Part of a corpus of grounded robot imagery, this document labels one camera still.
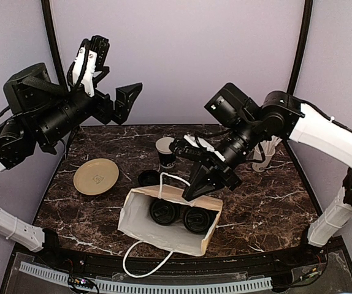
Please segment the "stack of black paper cups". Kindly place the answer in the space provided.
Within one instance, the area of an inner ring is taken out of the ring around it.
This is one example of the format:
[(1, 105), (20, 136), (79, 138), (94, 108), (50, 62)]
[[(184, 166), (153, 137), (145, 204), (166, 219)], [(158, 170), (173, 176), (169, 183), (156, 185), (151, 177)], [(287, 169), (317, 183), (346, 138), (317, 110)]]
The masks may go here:
[(163, 137), (155, 143), (160, 166), (162, 166), (162, 168), (170, 169), (175, 166), (176, 156), (169, 148), (173, 141), (174, 138), (172, 137)]

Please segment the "stack of black cup lids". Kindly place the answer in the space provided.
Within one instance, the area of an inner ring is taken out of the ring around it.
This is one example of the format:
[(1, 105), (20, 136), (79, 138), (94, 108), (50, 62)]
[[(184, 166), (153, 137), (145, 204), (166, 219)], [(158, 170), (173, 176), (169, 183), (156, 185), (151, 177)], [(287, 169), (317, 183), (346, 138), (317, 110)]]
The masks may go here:
[(155, 186), (160, 183), (160, 173), (156, 170), (145, 170), (138, 176), (140, 186)]

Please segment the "black cup lid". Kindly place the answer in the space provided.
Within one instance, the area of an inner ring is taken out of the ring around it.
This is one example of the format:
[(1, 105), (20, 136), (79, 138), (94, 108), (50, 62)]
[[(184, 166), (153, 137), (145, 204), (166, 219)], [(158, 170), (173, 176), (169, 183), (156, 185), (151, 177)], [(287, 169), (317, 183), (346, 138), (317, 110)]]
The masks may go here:
[(149, 213), (157, 224), (171, 225), (180, 217), (180, 205), (163, 199), (156, 199), (151, 203)]
[(204, 208), (188, 208), (183, 215), (185, 228), (195, 234), (207, 233), (213, 220), (213, 213)]

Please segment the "brown paper bag white handles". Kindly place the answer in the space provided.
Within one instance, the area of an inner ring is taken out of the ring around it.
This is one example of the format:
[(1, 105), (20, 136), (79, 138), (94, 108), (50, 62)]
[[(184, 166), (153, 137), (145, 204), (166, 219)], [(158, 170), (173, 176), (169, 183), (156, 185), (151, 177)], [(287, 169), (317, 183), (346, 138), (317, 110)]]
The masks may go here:
[(223, 201), (201, 196), (190, 202), (183, 189), (164, 183), (170, 174), (162, 172), (159, 184), (133, 188), (120, 211), (118, 230), (136, 240), (174, 253), (205, 255), (223, 210)]

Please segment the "white cup holding straws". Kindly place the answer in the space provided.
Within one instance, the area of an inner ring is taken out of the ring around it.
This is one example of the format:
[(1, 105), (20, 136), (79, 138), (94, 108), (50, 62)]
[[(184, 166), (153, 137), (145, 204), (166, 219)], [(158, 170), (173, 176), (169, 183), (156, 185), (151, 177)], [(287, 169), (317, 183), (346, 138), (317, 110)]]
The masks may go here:
[(275, 154), (275, 147), (267, 147), (263, 143), (254, 149), (252, 169), (255, 172), (263, 172)]

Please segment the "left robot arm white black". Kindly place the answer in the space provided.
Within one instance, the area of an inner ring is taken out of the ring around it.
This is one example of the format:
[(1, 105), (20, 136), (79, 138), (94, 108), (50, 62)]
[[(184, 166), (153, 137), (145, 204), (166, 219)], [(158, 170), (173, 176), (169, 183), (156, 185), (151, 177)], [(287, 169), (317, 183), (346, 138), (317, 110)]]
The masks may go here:
[(3, 91), (12, 116), (0, 122), (0, 172), (10, 170), (34, 154), (36, 147), (54, 154), (57, 143), (88, 118), (102, 124), (124, 124), (143, 85), (135, 83), (116, 90), (111, 99), (97, 89), (109, 74), (105, 64), (108, 39), (84, 39), (67, 72), (69, 90), (50, 81), (44, 63), (12, 75)]

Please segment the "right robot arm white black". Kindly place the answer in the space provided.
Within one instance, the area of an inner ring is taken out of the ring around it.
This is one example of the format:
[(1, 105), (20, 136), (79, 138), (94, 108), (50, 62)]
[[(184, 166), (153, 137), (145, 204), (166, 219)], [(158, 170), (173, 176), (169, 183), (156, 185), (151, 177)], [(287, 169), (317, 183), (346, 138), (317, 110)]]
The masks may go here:
[(176, 156), (194, 163), (183, 192), (187, 201), (224, 187), (239, 187), (237, 166), (273, 137), (310, 146), (347, 165), (337, 196), (309, 226), (306, 242), (293, 251), (293, 261), (307, 265), (315, 258), (316, 247), (323, 247), (352, 218), (352, 130), (312, 103), (283, 91), (270, 92), (264, 103), (257, 105), (233, 83), (225, 84), (205, 108), (227, 128), (228, 135), (218, 146), (208, 144), (205, 135), (185, 135), (170, 144)]

